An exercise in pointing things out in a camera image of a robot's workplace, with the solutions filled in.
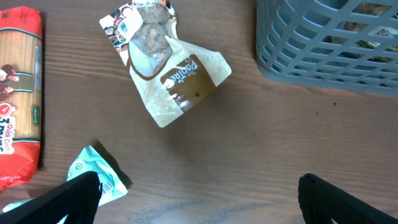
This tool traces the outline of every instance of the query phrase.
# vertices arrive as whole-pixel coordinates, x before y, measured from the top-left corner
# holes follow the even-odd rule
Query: brand logo
[[[0,116],[9,116],[12,112],[15,111],[15,107],[11,106],[8,103],[0,104]]]
[[[194,60],[186,60],[187,65],[184,67],[177,67],[178,71],[174,73],[170,78],[164,81],[163,86],[166,89],[170,89],[175,85],[175,82],[183,83],[184,79],[188,76],[196,75],[196,69],[198,69],[198,64]]]
[[[15,107],[8,103],[0,104],[0,154],[12,154],[12,139],[15,136],[16,119],[10,116]]]
[[[32,122],[34,126],[38,126],[40,123],[40,108],[37,105],[32,106]]]

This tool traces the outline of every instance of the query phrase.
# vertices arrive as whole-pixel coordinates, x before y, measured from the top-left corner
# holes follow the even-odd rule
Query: brown label
[[[160,81],[184,112],[216,88],[205,66],[193,54],[163,75]]]

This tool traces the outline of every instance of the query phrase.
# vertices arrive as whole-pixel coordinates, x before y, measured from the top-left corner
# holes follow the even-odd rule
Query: gray plastic basket
[[[353,12],[363,2],[389,9]],[[398,95],[398,53],[391,51],[398,36],[371,34],[380,26],[398,29],[397,12],[398,0],[257,0],[258,67],[281,82]],[[346,22],[365,28],[345,30]],[[356,47],[360,40],[381,45]]]

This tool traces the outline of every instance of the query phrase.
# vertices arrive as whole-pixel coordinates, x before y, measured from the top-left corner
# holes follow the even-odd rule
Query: cartoon character
[[[13,87],[9,87],[5,84],[0,85],[0,102],[7,99],[9,95],[13,94],[15,89]]]
[[[0,69],[0,82],[1,83],[6,83],[6,82],[18,82],[19,77],[16,76],[16,72],[12,65],[4,65]]]

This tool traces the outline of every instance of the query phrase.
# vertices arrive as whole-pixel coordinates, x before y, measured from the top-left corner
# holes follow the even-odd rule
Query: food packaging
[[[127,194],[127,188],[120,181],[118,175],[112,167],[95,151],[91,146],[85,147],[77,159],[69,168],[67,181],[88,172],[95,171],[98,174],[99,181],[102,183],[102,196],[98,206],[116,200]],[[20,202],[11,203],[3,208],[3,212],[8,212],[17,208],[33,198]],[[64,217],[59,224],[64,223],[67,217]]]
[[[99,21],[161,127],[206,98],[230,74],[219,52],[178,39],[168,0],[139,0]]]
[[[359,4],[354,9],[353,12],[358,13],[358,14],[380,16],[381,14],[385,13],[390,8],[391,8],[390,6],[386,6],[386,5],[382,5],[382,4],[374,4],[374,3],[364,2],[364,3]],[[362,24],[362,23],[357,23],[357,22],[342,22],[341,24],[339,24],[338,28],[359,32],[367,26],[368,26],[367,24]],[[381,35],[381,36],[386,36],[386,37],[396,37],[398,35],[398,26],[397,27],[384,27],[381,24],[381,26],[373,29],[369,34]],[[341,37],[332,38],[332,42],[337,43],[337,44],[343,44],[346,41],[347,41],[346,38],[341,38]],[[375,49],[375,48],[379,47],[380,45],[381,45],[381,43],[359,40],[353,46],[366,48],[366,49]],[[387,48],[386,50],[391,51],[391,52],[398,52],[398,45],[392,45],[389,48]],[[346,53],[346,56],[352,57],[352,58],[360,58],[361,57],[360,54],[354,54],[354,53]],[[375,57],[371,58],[370,60],[375,61],[375,62],[390,62],[392,60],[392,58],[375,56]]]
[[[37,170],[42,108],[39,11],[0,11],[0,190],[30,181]]]

